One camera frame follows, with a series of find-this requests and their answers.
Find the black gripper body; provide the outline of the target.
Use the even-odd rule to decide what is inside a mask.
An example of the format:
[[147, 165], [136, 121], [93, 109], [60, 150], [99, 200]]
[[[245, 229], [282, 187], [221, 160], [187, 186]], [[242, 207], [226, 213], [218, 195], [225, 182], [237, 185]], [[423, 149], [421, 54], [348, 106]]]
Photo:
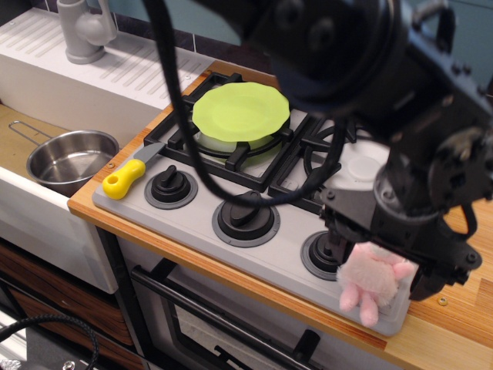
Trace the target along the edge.
[[454, 284], [465, 284], [481, 266], [481, 255], [468, 237], [454, 232], [439, 214], [409, 217], [398, 212], [397, 200], [388, 187], [374, 190], [325, 189], [320, 216], [329, 229], [353, 243], [370, 241], [395, 254], [422, 264], [445, 262], [457, 269]]

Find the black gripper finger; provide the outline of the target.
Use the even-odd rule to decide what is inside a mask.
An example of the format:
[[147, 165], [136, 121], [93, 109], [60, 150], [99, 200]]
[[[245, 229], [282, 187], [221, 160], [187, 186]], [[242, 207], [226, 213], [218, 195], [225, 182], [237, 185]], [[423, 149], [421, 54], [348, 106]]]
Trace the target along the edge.
[[337, 231], [329, 229], [328, 248], [332, 257], [340, 265], [345, 264], [353, 250], [353, 243], [339, 234]]
[[409, 299], [423, 301], [442, 291], [445, 285], [453, 285], [456, 269], [454, 264], [440, 261], [420, 265], [411, 283]]

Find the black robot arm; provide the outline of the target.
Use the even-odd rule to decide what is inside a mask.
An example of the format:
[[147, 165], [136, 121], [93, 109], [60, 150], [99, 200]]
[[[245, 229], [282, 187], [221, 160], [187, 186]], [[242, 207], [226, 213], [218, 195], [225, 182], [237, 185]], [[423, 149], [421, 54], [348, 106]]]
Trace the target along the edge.
[[208, 1], [240, 38], [267, 53], [283, 94], [335, 123], [355, 121], [388, 146], [372, 190], [324, 190], [335, 257], [371, 241], [418, 265], [412, 300], [463, 284], [481, 265], [443, 216], [492, 197], [492, 108], [454, 60], [445, 1]]

